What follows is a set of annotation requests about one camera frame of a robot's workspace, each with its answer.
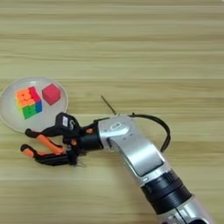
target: table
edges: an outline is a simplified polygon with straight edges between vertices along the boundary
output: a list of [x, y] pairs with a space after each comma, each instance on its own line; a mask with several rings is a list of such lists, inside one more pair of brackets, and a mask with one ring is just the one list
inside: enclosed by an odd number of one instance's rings
[[[224, 221], [224, 5], [221, 0], [2, 0], [0, 91], [45, 76], [67, 90], [82, 125], [119, 113], [160, 116], [164, 154], [218, 223]], [[165, 133], [137, 121], [159, 147]], [[20, 151], [42, 148], [0, 122], [3, 224], [157, 223], [118, 155], [89, 153], [81, 167], [46, 167]]]

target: colorful cube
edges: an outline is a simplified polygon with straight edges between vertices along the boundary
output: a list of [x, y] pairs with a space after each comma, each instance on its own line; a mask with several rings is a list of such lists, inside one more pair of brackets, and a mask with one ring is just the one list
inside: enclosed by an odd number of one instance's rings
[[60, 99], [60, 89], [51, 84], [42, 90], [43, 98], [49, 105], [53, 105]]
[[35, 116], [42, 111], [42, 101], [35, 87], [18, 90], [15, 98], [17, 107], [23, 113], [24, 119]]

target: red cube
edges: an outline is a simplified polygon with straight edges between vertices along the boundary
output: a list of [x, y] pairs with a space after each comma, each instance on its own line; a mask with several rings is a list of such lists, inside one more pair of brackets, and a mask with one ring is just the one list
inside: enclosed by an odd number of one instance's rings
[[60, 89], [51, 84], [42, 90], [42, 95], [48, 104], [52, 106], [60, 99]]

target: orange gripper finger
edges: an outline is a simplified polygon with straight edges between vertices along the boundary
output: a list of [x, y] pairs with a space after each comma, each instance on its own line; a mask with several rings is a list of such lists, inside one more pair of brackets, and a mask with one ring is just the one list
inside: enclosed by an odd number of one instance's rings
[[60, 148], [56, 145], [54, 145], [46, 136], [38, 135], [37, 139], [47, 146], [55, 155], [59, 155], [64, 152], [64, 148]]
[[41, 151], [41, 150], [38, 150], [37, 153], [40, 155], [40, 156], [45, 156], [47, 155], [47, 153]]
[[25, 150], [23, 150], [23, 153], [25, 154], [25, 155], [27, 155], [29, 158], [34, 158], [34, 153], [33, 153], [33, 151], [31, 151], [30, 149], [25, 149]]

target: white plate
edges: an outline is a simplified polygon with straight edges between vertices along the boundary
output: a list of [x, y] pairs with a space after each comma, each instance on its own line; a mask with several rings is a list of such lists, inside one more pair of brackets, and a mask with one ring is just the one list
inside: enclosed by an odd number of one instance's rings
[[[42, 89], [50, 84], [54, 84], [61, 90], [61, 98], [55, 104], [50, 106], [42, 98]], [[15, 92], [22, 88], [34, 86], [43, 103], [43, 111], [32, 116], [29, 119], [24, 119], [23, 114], [18, 110], [15, 102]], [[0, 96], [0, 115], [6, 125], [20, 132], [25, 132], [26, 129], [36, 131], [44, 130], [55, 123], [55, 117], [60, 112], [66, 112], [68, 106], [67, 93], [65, 89], [54, 80], [42, 77], [24, 78], [12, 82]]]

